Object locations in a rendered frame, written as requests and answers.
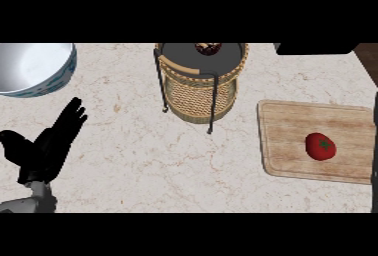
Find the red tomato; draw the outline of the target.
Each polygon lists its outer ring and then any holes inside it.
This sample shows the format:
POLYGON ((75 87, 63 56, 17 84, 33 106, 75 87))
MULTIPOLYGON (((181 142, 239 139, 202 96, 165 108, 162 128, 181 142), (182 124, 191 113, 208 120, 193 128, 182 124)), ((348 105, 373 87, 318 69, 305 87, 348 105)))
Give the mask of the red tomato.
POLYGON ((336 154, 333 141, 321 133, 308 134, 305 137, 305 152, 317 161, 330 159, 336 154))

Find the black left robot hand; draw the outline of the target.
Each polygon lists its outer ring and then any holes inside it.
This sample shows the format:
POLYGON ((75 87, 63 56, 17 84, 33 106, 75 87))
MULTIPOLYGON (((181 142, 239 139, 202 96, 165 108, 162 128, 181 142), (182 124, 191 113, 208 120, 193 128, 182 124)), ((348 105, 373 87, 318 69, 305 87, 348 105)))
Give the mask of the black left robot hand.
POLYGON ((81 99, 73 97, 55 122, 29 141, 11 130, 0 131, 0 144, 5 159, 19 169, 17 183, 26 185, 38 181, 48 183, 58 175, 70 144, 86 120, 81 99))

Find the white and blue bowl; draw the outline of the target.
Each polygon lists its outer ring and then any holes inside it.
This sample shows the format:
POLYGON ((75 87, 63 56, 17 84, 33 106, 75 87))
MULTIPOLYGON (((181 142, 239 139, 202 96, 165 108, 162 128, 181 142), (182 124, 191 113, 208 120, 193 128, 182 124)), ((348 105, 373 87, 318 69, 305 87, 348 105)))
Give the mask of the white and blue bowl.
POLYGON ((72 43, 0 43, 0 95, 32 98, 60 90, 75 67, 72 43))

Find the black appliance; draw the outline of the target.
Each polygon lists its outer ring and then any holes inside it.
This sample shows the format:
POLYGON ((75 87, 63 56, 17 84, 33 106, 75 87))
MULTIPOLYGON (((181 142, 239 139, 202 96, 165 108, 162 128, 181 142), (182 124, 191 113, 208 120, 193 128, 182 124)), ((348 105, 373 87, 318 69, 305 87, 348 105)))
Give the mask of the black appliance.
POLYGON ((348 54, 357 43, 274 43, 277 55, 348 54))

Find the wooden cutting board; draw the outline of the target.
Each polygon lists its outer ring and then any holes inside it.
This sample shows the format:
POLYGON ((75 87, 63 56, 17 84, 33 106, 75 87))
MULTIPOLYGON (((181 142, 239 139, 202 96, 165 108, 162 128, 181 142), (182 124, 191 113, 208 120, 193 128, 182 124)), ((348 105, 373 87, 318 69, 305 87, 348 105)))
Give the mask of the wooden cutting board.
POLYGON ((369 108, 262 100, 256 117, 262 166, 270 175, 370 182, 374 124, 369 108))

